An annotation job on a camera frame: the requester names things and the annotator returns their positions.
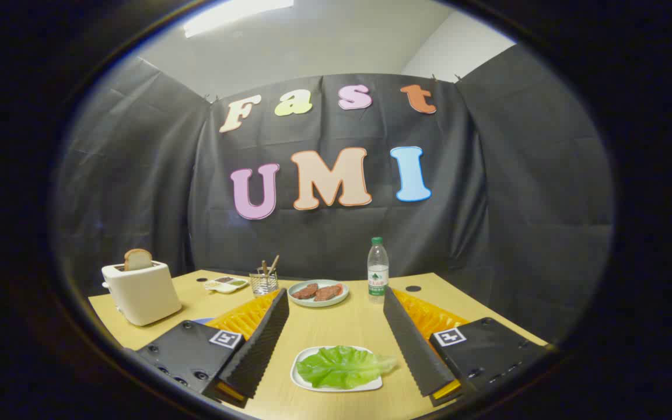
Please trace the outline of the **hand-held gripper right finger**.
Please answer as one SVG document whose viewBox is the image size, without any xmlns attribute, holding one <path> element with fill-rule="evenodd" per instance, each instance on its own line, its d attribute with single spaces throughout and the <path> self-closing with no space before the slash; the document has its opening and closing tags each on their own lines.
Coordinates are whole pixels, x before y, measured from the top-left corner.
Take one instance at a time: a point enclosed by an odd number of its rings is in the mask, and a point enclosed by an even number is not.
<svg viewBox="0 0 672 420">
<path fill-rule="evenodd" d="M 469 404 L 520 377 L 552 350 L 493 317 L 465 321 L 392 288 L 383 311 L 419 392 L 433 406 Z"/>
</svg>

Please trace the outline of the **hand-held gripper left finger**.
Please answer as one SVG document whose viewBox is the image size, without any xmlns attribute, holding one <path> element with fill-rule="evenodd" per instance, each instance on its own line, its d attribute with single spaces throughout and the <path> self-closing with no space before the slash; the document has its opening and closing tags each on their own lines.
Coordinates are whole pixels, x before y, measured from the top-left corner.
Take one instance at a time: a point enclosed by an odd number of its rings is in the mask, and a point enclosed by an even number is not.
<svg viewBox="0 0 672 420">
<path fill-rule="evenodd" d="M 139 350 L 125 351 L 190 391 L 243 408 L 256 393 L 289 313 L 287 290 L 278 289 L 209 325 L 181 321 Z"/>
</svg>

